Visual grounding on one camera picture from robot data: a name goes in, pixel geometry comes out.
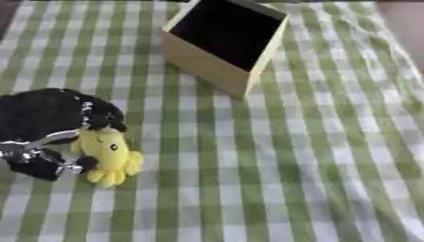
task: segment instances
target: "open box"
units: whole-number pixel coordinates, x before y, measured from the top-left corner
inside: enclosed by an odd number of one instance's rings
[[[287,20],[247,0],[192,0],[162,28],[166,59],[244,98],[280,46]]]

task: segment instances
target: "gingham tablecloth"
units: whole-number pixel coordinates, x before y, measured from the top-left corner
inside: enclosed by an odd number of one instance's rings
[[[290,24],[244,102],[165,64],[158,29],[179,7],[19,7],[1,94],[111,100],[146,161],[112,189],[2,166],[1,242],[424,241],[423,84],[373,3],[275,4]]]

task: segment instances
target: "cardboard box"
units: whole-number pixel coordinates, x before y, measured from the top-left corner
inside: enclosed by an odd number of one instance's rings
[[[280,46],[287,14],[247,0],[192,0],[162,28],[168,62],[238,98]]]

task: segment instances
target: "octopus eye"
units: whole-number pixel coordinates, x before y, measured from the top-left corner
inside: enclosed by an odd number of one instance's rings
[[[117,150],[117,145],[112,144],[112,145],[111,145],[111,150],[116,151],[116,150]]]

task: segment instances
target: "plush octopus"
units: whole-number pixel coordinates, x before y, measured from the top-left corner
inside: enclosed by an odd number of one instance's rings
[[[129,151],[122,132],[115,129],[82,130],[71,150],[98,159],[97,167],[88,173],[90,182],[100,182],[105,188],[120,185],[127,175],[140,172],[141,152]]]

